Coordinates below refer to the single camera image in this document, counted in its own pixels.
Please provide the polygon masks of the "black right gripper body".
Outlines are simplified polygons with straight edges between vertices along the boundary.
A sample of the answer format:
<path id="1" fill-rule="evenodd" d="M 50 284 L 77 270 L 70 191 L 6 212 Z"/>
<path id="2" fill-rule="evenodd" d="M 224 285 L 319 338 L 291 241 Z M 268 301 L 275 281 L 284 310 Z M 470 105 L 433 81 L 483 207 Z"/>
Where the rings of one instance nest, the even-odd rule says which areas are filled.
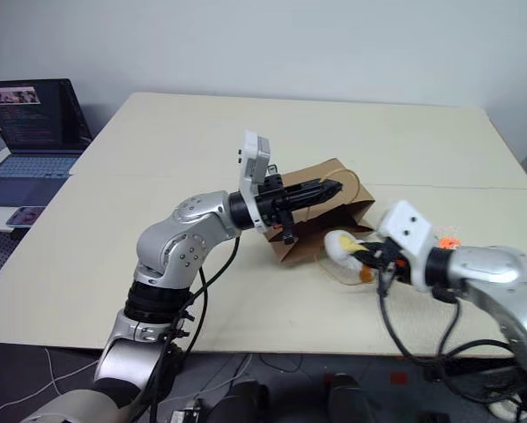
<path id="1" fill-rule="evenodd" d="M 377 242 L 375 258 L 383 283 L 408 282 L 408 260 L 394 241 L 385 239 Z"/>

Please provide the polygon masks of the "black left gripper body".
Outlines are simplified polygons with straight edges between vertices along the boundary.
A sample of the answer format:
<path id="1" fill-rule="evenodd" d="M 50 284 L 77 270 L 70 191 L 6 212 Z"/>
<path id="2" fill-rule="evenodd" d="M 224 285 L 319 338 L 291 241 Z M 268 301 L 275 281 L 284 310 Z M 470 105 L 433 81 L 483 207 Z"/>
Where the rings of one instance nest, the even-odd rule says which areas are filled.
<path id="1" fill-rule="evenodd" d="M 286 187 L 280 174 L 272 174 L 264 178 L 258 186 L 256 197 L 257 209 L 266 226 L 280 226 L 282 240 L 285 245 L 295 242 L 293 234 L 293 195 L 295 186 Z"/>

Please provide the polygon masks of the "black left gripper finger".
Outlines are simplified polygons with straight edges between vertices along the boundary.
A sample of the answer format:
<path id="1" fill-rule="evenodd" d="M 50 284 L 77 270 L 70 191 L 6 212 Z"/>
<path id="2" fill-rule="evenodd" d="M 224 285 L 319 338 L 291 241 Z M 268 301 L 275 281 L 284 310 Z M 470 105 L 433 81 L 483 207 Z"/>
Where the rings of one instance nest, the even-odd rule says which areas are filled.
<path id="1" fill-rule="evenodd" d="M 323 204 L 338 194 L 338 190 L 310 190 L 299 191 L 289 196 L 292 209 L 303 209 L 317 204 Z"/>
<path id="2" fill-rule="evenodd" d="M 343 184 L 332 179 L 316 178 L 286 187 L 290 197 L 334 197 L 343 188 Z"/>

